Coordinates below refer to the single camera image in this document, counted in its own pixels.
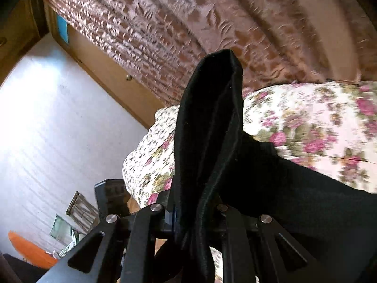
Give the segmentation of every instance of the black garment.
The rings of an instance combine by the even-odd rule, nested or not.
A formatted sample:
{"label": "black garment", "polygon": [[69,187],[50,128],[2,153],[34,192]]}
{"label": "black garment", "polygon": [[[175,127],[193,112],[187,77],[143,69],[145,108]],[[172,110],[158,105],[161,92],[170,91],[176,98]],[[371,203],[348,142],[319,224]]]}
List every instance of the black garment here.
{"label": "black garment", "polygon": [[183,282],[214,282],[206,227],[220,194],[242,214],[271,215],[339,282],[354,282],[377,249],[377,196],[282,159],[243,132],[241,92],[230,50],[205,57],[186,87],[174,140],[175,242],[158,252],[156,278],[183,265]]}

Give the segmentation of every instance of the curtain fold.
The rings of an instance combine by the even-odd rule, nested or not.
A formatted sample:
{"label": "curtain fold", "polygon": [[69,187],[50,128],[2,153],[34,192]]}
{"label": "curtain fold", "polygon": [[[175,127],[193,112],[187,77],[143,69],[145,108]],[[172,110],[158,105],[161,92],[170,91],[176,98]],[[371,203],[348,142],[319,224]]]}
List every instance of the curtain fold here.
{"label": "curtain fold", "polygon": [[[355,0],[333,0],[339,20],[316,18],[349,30],[351,52],[323,41],[310,8],[326,6],[316,0],[309,8],[302,0],[45,1],[167,106],[180,101],[199,60],[223,48],[244,68],[244,95],[293,81],[377,78],[377,33]],[[342,65],[329,56],[355,57]]]}

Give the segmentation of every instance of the orange object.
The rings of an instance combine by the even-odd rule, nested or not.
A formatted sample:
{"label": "orange object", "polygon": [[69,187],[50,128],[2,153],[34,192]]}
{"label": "orange object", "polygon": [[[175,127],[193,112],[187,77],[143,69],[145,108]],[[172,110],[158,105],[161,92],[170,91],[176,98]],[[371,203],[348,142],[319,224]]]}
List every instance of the orange object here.
{"label": "orange object", "polygon": [[9,240],[11,241],[14,249],[18,251],[29,263],[34,266],[50,269],[58,260],[47,254],[42,248],[29,242],[16,232],[9,231]]}

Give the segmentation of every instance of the brown curtain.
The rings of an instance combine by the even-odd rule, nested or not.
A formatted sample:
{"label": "brown curtain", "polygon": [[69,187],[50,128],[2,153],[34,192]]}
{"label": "brown curtain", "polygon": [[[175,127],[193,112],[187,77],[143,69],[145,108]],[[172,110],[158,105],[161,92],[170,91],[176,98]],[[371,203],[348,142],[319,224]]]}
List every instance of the brown curtain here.
{"label": "brown curtain", "polygon": [[166,105],[198,61],[231,48],[244,93],[377,79],[377,33],[355,0],[45,0]]}

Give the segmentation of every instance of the metal screw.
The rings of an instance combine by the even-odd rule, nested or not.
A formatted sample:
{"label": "metal screw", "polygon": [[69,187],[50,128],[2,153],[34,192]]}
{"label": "metal screw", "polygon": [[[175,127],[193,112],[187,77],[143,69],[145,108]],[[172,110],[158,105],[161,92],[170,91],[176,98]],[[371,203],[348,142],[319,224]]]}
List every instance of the metal screw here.
{"label": "metal screw", "polygon": [[152,211],[154,211],[154,212],[158,212],[158,211],[160,211],[161,209],[162,209],[162,205],[161,204],[159,204],[159,203],[154,203],[154,204],[152,204],[151,206],[150,206],[150,209],[152,210]]}
{"label": "metal screw", "polygon": [[263,223],[270,223],[272,221],[272,217],[270,215],[262,215],[261,222]]}
{"label": "metal screw", "polygon": [[225,204],[219,204],[217,205],[217,210],[220,212],[226,212],[228,210],[228,207]]}
{"label": "metal screw", "polygon": [[107,223],[113,223],[113,222],[116,222],[118,220],[118,216],[116,216],[114,214],[110,214],[110,215],[106,216],[105,220],[106,220]]}

